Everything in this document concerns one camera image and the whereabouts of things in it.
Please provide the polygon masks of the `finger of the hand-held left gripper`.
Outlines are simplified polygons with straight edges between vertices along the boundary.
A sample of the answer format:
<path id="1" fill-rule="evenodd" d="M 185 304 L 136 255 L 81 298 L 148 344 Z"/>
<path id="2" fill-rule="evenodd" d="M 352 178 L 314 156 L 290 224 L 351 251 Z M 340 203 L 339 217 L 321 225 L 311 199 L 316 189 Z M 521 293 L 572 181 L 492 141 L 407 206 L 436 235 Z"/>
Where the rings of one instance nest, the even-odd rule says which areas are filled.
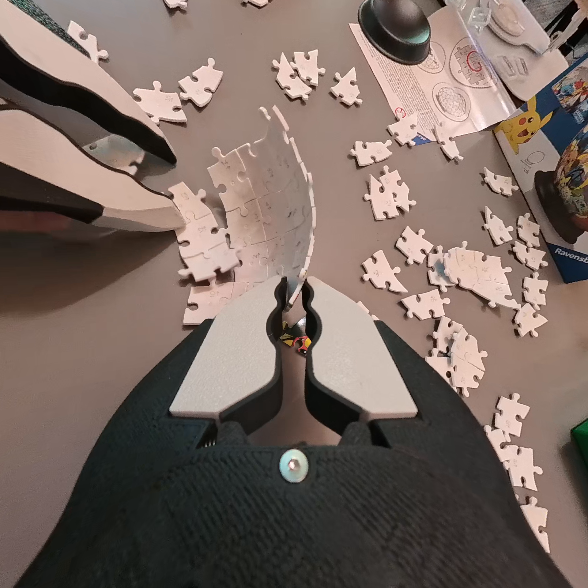
<path id="1" fill-rule="evenodd" d="M 15 112 L 1 112 L 1 127 L 8 127 L 12 133 L 12 127 L 26 126 L 24 118 L 25 115 Z M 144 187 L 129 173 L 92 158 L 62 130 L 42 130 L 42 123 L 33 123 L 31 127 L 24 135 L 34 138 L 18 139 L 13 150 L 20 151 L 21 142 L 36 143 L 36 147 L 28 149 L 33 160 L 48 159 L 53 169 L 41 172 L 42 176 L 47 175 L 48 180 L 102 207 L 98 218 L 83 223 L 139 232 L 172 231 L 186 225 L 183 215 L 166 195 Z"/>
<path id="2" fill-rule="evenodd" d="M 1 1 L 1 80 L 177 163 L 169 141 L 138 103 L 32 1 Z"/>

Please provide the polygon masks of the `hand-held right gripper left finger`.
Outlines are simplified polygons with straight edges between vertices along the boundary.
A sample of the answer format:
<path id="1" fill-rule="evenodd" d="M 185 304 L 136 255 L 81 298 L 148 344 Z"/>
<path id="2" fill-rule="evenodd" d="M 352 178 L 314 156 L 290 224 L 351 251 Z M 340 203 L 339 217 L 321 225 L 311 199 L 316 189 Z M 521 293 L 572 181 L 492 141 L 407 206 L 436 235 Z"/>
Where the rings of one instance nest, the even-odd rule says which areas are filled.
<path id="1" fill-rule="evenodd" d="M 187 370 L 175 417 L 271 420 L 282 404 L 279 337 L 286 278 L 274 276 L 225 306 Z"/>

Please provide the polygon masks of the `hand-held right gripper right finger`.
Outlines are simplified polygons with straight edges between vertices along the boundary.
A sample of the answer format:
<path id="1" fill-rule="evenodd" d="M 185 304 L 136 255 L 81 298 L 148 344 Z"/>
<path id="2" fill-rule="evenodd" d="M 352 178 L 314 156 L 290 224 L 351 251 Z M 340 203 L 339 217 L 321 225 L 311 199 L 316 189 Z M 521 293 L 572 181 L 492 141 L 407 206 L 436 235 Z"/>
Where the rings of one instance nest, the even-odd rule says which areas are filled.
<path id="1" fill-rule="evenodd" d="M 316 420 L 404 419 L 417 406 L 371 315 L 316 277 L 303 286 L 305 401 Z"/>

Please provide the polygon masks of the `partly built puzzle ball shell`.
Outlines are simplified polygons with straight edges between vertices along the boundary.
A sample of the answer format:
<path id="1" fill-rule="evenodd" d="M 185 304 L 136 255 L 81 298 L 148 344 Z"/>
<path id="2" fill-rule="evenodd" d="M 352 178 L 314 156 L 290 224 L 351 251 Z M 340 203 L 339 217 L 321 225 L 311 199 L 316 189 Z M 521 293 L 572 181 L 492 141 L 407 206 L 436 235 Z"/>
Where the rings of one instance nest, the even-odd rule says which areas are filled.
<path id="1" fill-rule="evenodd" d="M 206 193 L 180 182 L 169 188 L 185 220 L 176 230 L 183 266 L 181 280 L 193 280 L 182 323 L 213 319 L 224 306 L 271 277 L 285 278 L 285 311 L 294 305 L 308 273 L 315 242 L 313 179 L 280 110 L 259 108 L 264 136 L 222 153 L 212 149 L 208 168 L 226 227 L 217 223 Z"/>

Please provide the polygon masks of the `colourful printed puzzle piece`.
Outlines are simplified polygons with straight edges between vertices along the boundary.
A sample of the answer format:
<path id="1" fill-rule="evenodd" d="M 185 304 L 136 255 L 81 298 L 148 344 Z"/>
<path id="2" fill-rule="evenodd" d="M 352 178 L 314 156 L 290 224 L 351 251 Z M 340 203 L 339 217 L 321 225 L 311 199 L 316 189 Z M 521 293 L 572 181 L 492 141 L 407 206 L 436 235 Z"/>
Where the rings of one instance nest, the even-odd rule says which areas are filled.
<path id="1" fill-rule="evenodd" d="M 292 325 L 283 320 L 280 341 L 299 354 L 306 356 L 311 345 L 311 339 L 306 335 L 306 317 L 304 316 Z"/>

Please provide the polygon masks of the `scattered white puzzle pieces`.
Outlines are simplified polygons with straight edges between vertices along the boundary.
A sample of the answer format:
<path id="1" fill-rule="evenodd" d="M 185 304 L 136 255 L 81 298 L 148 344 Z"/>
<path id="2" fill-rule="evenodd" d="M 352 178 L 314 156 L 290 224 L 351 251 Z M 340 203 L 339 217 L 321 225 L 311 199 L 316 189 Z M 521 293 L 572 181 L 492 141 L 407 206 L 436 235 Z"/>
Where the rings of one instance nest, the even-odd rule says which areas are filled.
<path id="1" fill-rule="evenodd" d="M 390 172 L 387 166 L 384 167 L 381 177 L 376 179 L 370 176 L 369 193 L 364 195 L 364 199 L 371 202 L 374 218 L 376 220 L 385 220 L 392 218 L 398 213 L 397 208 L 401 208 L 405 212 L 409 211 L 410 206 L 416 204 L 415 201 L 409 199 L 409 190 L 404 183 L 400 183 L 400 176 L 397 171 Z M 519 309 L 520 305 L 516 305 L 514 300 L 505 298 L 510 296 L 511 291 L 508 288 L 508 280 L 506 279 L 506 272 L 510 272 L 509 268 L 502 268 L 500 258 L 490 256 L 484 258 L 480 252 L 473 252 L 467 250 L 467 243 L 463 242 L 461 247 L 451 249 L 450 255 L 443 257 L 443 248 L 437 247 L 431 253 L 433 245 L 424 239 L 424 232 L 419 230 L 414 232 L 409 227 L 401 233 L 399 240 L 395 247 L 401 251 L 407 258 L 407 263 L 422 263 L 424 261 L 424 254 L 428 254 L 428 267 L 430 284 L 438 285 L 442 291 L 446 291 L 443 280 L 448 276 L 445 274 L 445 260 L 455 262 L 455 268 L 460 270 L 473 270 L 473 283 L 478 285 L 479 276 L 476 273 L 477 269 L 483 269 L 489 273 L 480 274 L 481 286 L 491 287 L 488 296 L 485 290 L 481 293 L 483 297 L 488 298 L 490 305 L 494 302 L 503 306 L 509 306 Z M 470 387 L 477 387 L 483 376 L 484 366 L 482 362 L 483 357 L 487 357 L 486 352 L 480 351 L 477 347 L 477 340 L 470 336 L 463 327 L 458 323 L 452 322 L 445 316 L 444 305 L 450 300 L 442 298 L 440 290 L 431 290 L 430 292 L 421 293 L 418 295 L 409 296 L 402 299 L 402 304 L 405 305 L 407 316 L 412 318 L 417 316 L 419 320 L 438 319 L 439 325 L 434 332 L 434 337 L 437 339 L 437 347 L 433 349 L 432 355 L 425 357 L 425 361 L 430 367 L 436 370 L 439 378 L 444 378 L 446 385 L 441 386 L 445 390 L 448 386 L 455 389 L 457 385 L 458 390 L 463 392 L 465 396 L 468 395 L 467 389 Z M 516 321 L 519 318 L 522 320 L 523 311 L 518 310 Z M 408 380 L 403 378 L 408 390 Z M 532 451 L 530 448 L 518 447 L 516 445 L 505 445 L 510 443 L 508 441 L 510 436 L 520 433 L 522 422 L 529 411 L 529 406 L 519 402 L 520 395 L 518 393 L 512 394 L 508 398 L 502 396 L 498 398 L 495 421 L 492 426 L 485 426 L 483 428 L 485 435 L 488 437 L 489 443 L 494 447 L 498 460 L 506 464 L 506 471 L 509 472 L 513 487 L 526 488 L 536 491 L 534 485 L 534 475 L 542 474 L 541 468 L 535 467 L 532 459 Z M 240 420 L 243 429 L 257 430 L 264 420 Z M 342 435 L 343 430 L 351 422 L 358 420 L 319 420 L 326 427 Z"/>

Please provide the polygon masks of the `blue cartoon puzzle box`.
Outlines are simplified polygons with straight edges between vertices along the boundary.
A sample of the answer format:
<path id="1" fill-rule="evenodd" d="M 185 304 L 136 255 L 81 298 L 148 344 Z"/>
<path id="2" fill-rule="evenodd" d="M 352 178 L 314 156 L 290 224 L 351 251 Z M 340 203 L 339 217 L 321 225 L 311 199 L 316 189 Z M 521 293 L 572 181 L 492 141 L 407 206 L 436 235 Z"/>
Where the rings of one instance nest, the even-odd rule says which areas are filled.
<path id="1" fill-rule="evenodd" d="M 563 281 L 586 281 L 587 56 L 494 133 Z"/>

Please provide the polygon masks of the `black round ball stand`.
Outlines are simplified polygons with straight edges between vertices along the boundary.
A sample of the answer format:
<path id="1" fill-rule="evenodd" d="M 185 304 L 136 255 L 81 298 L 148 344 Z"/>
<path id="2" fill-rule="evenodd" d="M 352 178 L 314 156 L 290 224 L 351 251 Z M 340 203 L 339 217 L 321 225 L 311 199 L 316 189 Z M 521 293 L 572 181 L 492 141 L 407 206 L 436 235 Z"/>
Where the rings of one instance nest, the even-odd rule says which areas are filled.
<path id="1" fill-rule="evenodd" d="M 381 54 L 404 65 L 427 58 L 431 27 L 414 1 L 364 1 L 357 17 L 365 37 Z"/>

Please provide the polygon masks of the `white instruction sheet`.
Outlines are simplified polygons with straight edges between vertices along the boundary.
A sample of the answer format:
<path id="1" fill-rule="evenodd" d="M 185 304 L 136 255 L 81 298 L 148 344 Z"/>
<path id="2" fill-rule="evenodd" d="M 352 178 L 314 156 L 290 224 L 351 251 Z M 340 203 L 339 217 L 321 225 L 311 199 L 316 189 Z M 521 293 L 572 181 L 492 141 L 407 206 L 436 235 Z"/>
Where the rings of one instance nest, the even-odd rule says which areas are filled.
<path id="1" fill-rule="evenodd" d="M 429 141 L 436 140 L 433 129 L 435 124 L 439 122 L 443 123 L 443 127 L 447 129 L 452 137 L 480 131 L 475 130 L 467 134 L 458 134 L 455 130 L 448 128 L 447 123 L 439 121 L 436 117 L 437 110 L 429 101 L 429 91 L 423 84 L 423 74 L 418 69 L 418 66 L 422 63 L 413 66 L 396 63 L 371 46 L 361 31 L 359 24 L 349 24 L 349 27 L 395 116 L 403 118 L 416 113 L 418 132 Z"/>

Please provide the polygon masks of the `clear plastic bag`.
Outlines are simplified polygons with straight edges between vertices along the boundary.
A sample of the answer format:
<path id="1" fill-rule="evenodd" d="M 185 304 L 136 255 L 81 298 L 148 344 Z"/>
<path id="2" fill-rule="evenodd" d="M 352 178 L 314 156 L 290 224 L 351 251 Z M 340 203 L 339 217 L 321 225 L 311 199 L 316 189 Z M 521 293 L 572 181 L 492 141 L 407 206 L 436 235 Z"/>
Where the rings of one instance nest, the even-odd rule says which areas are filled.
<path id="1" fill-rule="evenodd" d="M 418 69 L 437 119 L 467 134 L 508 118 L 516 108 L 505 83 L 518 74 L 516 53 L 495 34 L 493 22 L 476 32 L 452 6 L 429 22 L 429 56 Z"/>

